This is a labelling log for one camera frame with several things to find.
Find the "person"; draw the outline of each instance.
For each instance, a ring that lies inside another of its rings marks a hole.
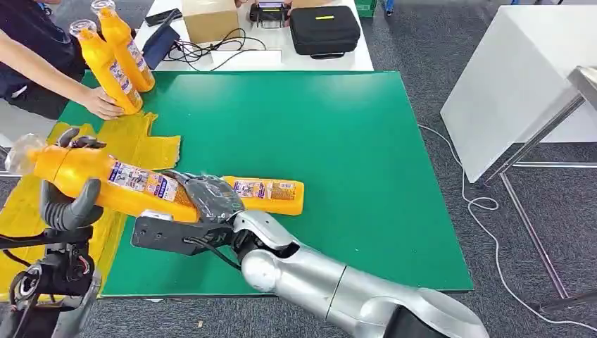
[[[104,120],[122,115],[101,87],[79,82],[85,63],[78,41],[54,25],[37,2],[0,0],[0,97],[52,120],[68,99]]]

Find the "cardboard box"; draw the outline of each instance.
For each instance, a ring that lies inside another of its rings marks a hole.
[[[191,42],[195,44],[220,41],[239,28],[239,16],[233,0],[182,0],[182,17]],[[239,31],[230,35],[239,36]]]
[[[332,0],[292,0],[292,8],[328,6]]]

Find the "gray carpet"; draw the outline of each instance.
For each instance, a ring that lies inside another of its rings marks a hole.
[[[61,8],[57,21],[70,22],[78,11],[87,10],[86,2],[65,1],[69,9]],[[127,8],[136,9],[127,20],[140,22],[148,2],[151,0],[129,1]],[[391,18],[383,16],[378,4],[375,18],[362,20],[373,65],[377,70],[400,70],[417,119],[446,134],[439,111],[496,5],[399,2]],[[475,284],[474,292],[453,296],[479,314],[492,337],[595,337],[597,334],[584,328],[544,323],[507,294],[496,273],[494,243],[475,224],[460,198],[460,168],[438,137],[428,132],[423,135]],[[542,145],[530,157],[595,161],[595,149],[593,144]],[[597,289],[597,183],[593,173],[514,168],[508,174],[570,292]],[[7,185],[0,182],[0,200]],[[502,269],[511,288],[528,302],[556,297],[501,182],[496,180],[491,187],[468,194],[492,196],[501,203],[498,211],[477,211],[477,215],[501,242]],[[597,325],[597,306],[566,309],[551,318]],[[345,337],[296,306],[279,299],[251,298],[168,299],[159,303],[101,300],[83,336]]]

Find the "bottle cap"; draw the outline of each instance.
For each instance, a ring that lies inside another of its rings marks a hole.
[[[71,23],[68,31],[78,39],[89,39],[97,34],[97,26],[91,20],[81,19]]]
[[[95,0],[92,11],[99,16],[111,16],[116,11],[116,4],[112,0]]]
[[[39,152],[47,146],[39,136],[27,134],[20,137],[9,151],[4,167],[13,174],[33,173]]]

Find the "silver robotic arm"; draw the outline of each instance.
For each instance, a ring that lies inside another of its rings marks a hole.
[[[245,280],[299,305],[353,337],[489,337],[481,320],[441,292],[396,284],[306,246],[271,215],[234,217],[232,247]]]

